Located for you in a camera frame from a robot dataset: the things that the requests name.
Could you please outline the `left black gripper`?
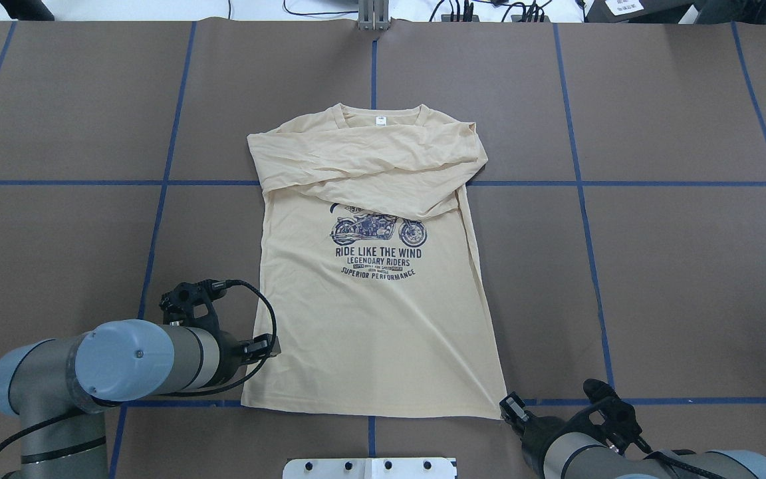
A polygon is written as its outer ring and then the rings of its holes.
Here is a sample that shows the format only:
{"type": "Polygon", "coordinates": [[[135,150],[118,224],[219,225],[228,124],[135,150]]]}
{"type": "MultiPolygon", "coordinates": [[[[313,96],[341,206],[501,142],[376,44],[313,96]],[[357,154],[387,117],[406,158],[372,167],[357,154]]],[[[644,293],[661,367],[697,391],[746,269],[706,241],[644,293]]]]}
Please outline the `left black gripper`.
{"type": "Polygon", "coordinates": [[[276,335],[259,335],[250,340],[238,340],[230,333],[218,333],[219,362],[213,376],[213,385],[227,384],[240,367],[276,357],[281,352],[276,335]]]}

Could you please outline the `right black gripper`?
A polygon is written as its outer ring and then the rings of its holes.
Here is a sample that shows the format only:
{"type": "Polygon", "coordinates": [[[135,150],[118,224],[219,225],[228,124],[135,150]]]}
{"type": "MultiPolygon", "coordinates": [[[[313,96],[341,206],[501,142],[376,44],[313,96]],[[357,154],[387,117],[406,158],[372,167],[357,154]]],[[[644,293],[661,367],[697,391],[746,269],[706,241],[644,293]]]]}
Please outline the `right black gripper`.
{"type": "Polygon", "coordinates": [[[513,430],[521,430],[520,442],[524,456],[544,456],[567,422],[559,416],[536,416],[517,392],[510,392],[499,401],[501,418],[513,430]]]}

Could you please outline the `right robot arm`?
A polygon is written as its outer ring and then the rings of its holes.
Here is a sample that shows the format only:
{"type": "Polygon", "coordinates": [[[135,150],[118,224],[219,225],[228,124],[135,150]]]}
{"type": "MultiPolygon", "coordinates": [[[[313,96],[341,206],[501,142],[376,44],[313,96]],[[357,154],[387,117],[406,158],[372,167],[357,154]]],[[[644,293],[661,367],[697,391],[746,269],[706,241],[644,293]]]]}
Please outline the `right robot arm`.
{"type": "Polygon", "coordinates": [[[567,420],[535,414],[516,393],[499,401],[499,412],[539,478],[766,478],[766,456],[750,450],[652,448],[617,395],[567,420]]]}

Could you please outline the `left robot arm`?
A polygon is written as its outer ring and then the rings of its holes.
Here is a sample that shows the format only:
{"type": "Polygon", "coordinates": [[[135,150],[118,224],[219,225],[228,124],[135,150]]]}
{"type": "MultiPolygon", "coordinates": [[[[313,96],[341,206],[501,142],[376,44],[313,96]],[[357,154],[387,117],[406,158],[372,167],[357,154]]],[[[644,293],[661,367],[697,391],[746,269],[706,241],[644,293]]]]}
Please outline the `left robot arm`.
{"type": "Polygon", "coordinates": [[[45,339],[0,358],[0,412],[21,428],[8,478],[106,478],[106,413],[151,395],[197,397],[243,384],[280,352],[274,331],[238,341],[225,331],[122,319],[67,339],[45,339]]]}

